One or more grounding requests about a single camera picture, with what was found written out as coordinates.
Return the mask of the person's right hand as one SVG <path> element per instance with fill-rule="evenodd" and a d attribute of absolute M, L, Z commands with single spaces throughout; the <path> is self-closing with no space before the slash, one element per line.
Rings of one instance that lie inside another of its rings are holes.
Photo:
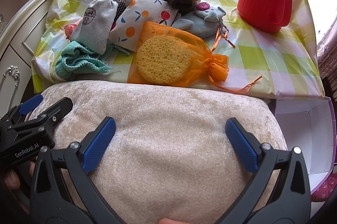
<path fill-rule="evenodd" d="M 158 224 L 188 224 L 187 222 L 176 221 L 173 219 L 162 218 L 158 221 Z"/>

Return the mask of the person's left hand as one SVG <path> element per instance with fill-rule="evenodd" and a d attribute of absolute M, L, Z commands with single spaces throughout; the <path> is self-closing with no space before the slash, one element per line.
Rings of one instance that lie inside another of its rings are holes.
<path fill-rule="evenodd" d="M 30 161 L 30 167 L 29 167 L 29 175 L 32 177 L 34 174 L 34 168 L 35 168 L 35 162 Z M 13 192 L 14 190 L 18 190 L 21 186 L 19 177 L 17 173 L 14 170 L 10 170 L 8 173 L 6 173 L 3 177 L 3 181 L 7 188 Z M 15 198 L 17 203 L 20 205 L 20 207 L 24 210 L 26 214 L 30 214 L 29 208 L 21 201 L 19 200 L 14 194 L 12 196 Z"/>

